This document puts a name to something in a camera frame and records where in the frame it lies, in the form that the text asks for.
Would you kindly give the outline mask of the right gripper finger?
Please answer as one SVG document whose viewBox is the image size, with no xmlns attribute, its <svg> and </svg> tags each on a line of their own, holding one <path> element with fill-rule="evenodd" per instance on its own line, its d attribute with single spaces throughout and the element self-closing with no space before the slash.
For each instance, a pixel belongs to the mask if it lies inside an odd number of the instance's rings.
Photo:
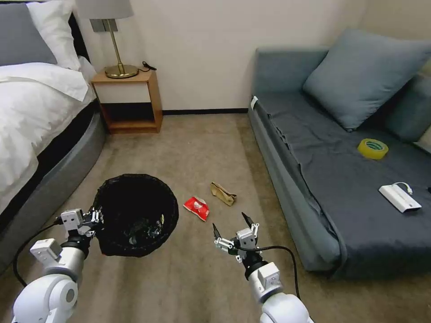
<svg viewBox="0 0 431 323">
<path fill-rule="evenodd" d="M 212 224 L 212 227 L 215 246 L 228 254 L 236 254 L 237 249 L 235 248 L 234 241 L 223 238 L 214 223 Z"/>
<path fill-rule="evenodd" d="M 258 240 L 258 230 L 259 230 L 259 223 L 254 223 L 254 221 L 247 216 L 244 212 L 241 212 L 246 224 L 248 225 L 248 228 L 241 230 L 241 239 L 243 238 L 249 238 L 251 241 L 251 236 L 254 237 L 254 241 Z"/>
</svg>

